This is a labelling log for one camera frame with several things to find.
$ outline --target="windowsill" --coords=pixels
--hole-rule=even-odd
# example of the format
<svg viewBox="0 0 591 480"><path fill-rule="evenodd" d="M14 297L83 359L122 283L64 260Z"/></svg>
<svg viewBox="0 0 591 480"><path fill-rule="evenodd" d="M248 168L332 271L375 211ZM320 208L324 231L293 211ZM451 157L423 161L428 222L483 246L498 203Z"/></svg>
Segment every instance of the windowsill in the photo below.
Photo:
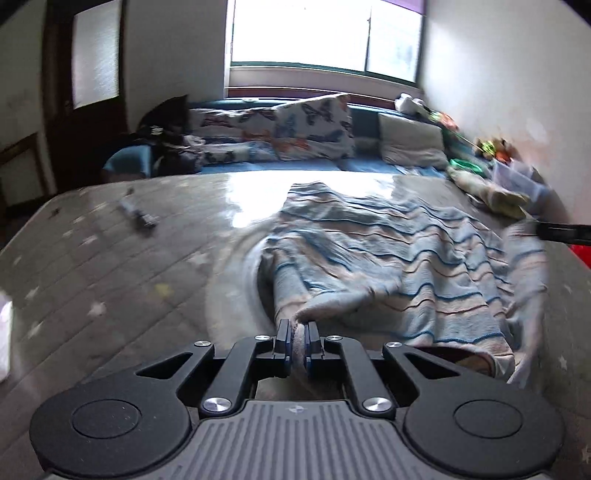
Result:
<svg viewBox="0 0 591 480"><path fill-rule="evenodd" d="M414 86L361 74L284 66L232 66L229 86L328 90L390 101L396 100L401 93L413 97L420 97L423 93Z"/></svg>

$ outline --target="grooved gray surface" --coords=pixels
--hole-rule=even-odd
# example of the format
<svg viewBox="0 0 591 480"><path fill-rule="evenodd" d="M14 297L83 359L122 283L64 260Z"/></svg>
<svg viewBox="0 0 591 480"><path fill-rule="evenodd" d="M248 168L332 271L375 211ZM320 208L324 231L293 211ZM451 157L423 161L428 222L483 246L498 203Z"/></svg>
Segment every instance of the grooved gray surface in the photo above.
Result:
<svg viewBox="0 0 591 480"><path fill-rule="evenodd" d="M138 480L452 480L422 463L386 420L344 401L249 401L205 420L187 447ZM532 480L548 480L537 475Z"/></svg>

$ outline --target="circular pad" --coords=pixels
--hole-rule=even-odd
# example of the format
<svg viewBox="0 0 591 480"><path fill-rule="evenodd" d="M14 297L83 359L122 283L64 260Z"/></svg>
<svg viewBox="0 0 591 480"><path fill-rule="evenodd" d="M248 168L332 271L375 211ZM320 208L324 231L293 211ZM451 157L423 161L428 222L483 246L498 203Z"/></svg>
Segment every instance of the circular pad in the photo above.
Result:
<svg viewBox="0 0 591 480"><path fill-rule="evenodd" d="M68 478L129 477L172 455L191 431L166 380L122 372L43 403L29 437L44 470Z"/></svg>
<svg viewBox="0 0 591 480"><path fill-rule="evenodd" d="M126 434L138 424L141 414L131 403L97 400L81 406L72 415L72 426L85 437L112 439Z"/></svg>
<svg viewBox="0 0 591 480"><path fill-rule="evenodd" d="M522 478L548 468L563 440L543 398L473 372L424 380L404 418L417 452L469 478Z"/></svg>
<svg viewBox="0 0 591 480"><path fill-rule="evenodd" d="M454 414L466 433L486 439L501 439L516 433L523 423L521 413L511 405L495 400L464 403Z"/></svg>

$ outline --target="purple curtain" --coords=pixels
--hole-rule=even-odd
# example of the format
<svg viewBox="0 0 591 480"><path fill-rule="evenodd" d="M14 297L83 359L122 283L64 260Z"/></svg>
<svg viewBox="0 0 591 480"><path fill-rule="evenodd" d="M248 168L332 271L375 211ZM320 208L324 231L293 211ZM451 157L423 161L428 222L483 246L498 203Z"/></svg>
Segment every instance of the purple curtain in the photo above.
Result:
<svg viewBox="0 0 591 480"><path fill-rule="evenodd" d="M413 12L423 15L425 13L424 0L384 0L389 4L398 5L399 7L408 8Z"/></svg>

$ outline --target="white wall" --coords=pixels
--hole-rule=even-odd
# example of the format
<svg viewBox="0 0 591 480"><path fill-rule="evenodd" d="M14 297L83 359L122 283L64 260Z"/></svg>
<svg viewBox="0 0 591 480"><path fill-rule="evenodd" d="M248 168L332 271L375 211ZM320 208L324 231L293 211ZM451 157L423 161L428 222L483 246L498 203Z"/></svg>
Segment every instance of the white wall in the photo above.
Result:
<svg viewBox="0 0 591 480"><path fill-rule="evenodd" d="M430 0L421 84L470 136L502 135L591 223L591 27L561 0Z"/></svg>
<svg viewBox="0 0 591 480"><path fill-rule="evenodd" d="M125 29L128 125L160 102L223 98L228 0L129 0Z"/></svg>
<svg viewBox="0 0 591 480"><path fill-rule="evenodd" d="M41 113L44 16L45 0L31 0L0 27L0 150L38 132L43 170L51 192L55 192ZM31 199L42 195L35 169L26 168L19 173L12 170L5 174L26 190L20 197Z"/></svg>

